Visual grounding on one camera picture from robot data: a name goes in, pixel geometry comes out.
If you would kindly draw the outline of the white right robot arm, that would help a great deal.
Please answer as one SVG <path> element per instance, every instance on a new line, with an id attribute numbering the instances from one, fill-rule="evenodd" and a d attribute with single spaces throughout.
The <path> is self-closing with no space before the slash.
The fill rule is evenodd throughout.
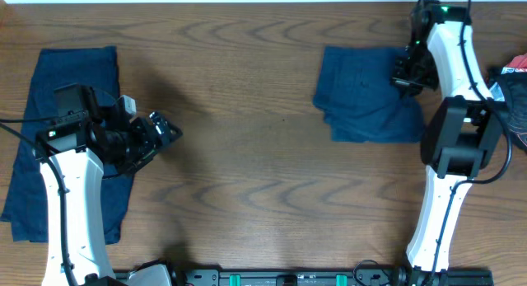
<path id="1" fill-rule="evenodd" d="M 469 6 L 418 0 L 410 13 L 406 56 L 395 62 L 390 82 L 401 96 L 439 89 L 442 102 L 426 127 L 420 155 L 426 167 L 425 198 L 406 256 L 429 275 L 449 268 L 459 211 L 478 173 L 508 136 L 507 108 L 483 80 L 473 50 Z"/>

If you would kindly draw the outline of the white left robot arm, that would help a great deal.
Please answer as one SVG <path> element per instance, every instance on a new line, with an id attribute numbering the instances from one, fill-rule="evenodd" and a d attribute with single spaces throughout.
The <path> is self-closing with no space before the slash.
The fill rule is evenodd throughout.
<path id="1" fill-rule="evenodd" d="M 99 105 L 80 84 L 54 92 L 58 117 L 35 136 L 48 213 L 44 285 L 171 285 L 167 264 L 154 262 L 119 277 L 105 248 L 101 186 L 104 167 L 131 176 L 181 137 L 158 111 L 139 117 L 136 102 L 120 96 Z"/>

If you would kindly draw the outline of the dark blue shorts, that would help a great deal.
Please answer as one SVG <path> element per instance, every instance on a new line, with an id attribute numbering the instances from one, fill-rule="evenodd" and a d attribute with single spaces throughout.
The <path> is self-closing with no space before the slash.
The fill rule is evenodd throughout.
<path id="1" fill-rule="evenodd" d="M 334 142 L 418 143 L 422 107 L 390 84 L 403 48 L 324 49 L 313 105 L 324 113 Z"/>

